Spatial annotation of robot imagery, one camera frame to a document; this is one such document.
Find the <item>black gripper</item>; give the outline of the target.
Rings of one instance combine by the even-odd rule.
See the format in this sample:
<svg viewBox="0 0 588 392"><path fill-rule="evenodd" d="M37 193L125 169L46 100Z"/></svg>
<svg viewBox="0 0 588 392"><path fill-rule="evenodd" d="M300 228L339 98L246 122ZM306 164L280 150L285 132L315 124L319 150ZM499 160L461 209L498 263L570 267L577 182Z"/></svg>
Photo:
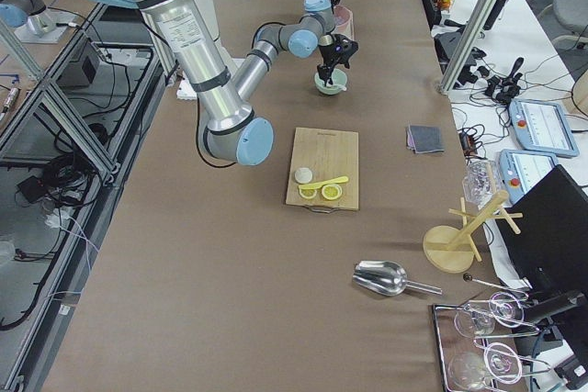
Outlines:
<svg viewBox="0 0 588 392"><path fill-rule="evenodd" d="M322 63L317 66L317 74L323 86L346 83L349 60L358 51L358 43L343 34L326 34L319 39L319 51Z"/></svg>

